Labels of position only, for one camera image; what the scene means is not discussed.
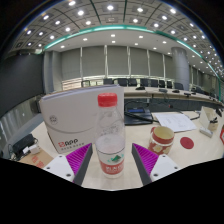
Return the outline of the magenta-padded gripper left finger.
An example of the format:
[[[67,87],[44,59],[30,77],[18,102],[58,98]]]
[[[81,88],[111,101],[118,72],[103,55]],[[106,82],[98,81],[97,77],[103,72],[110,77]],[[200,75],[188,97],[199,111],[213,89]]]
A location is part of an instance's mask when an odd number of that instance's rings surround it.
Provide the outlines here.
[[[44,170],[81,186],[92,152],[92,144],[84,145],[66,156],[55,157]]]

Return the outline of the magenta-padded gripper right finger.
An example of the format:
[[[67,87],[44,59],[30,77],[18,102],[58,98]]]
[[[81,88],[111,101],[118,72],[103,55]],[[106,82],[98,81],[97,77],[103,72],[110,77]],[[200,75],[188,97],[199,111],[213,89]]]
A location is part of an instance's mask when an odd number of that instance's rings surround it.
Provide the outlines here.
[[[132,155],[143,185],[180,170],[180,167],[168,155],[157,155],[135,143],[132,144]]]

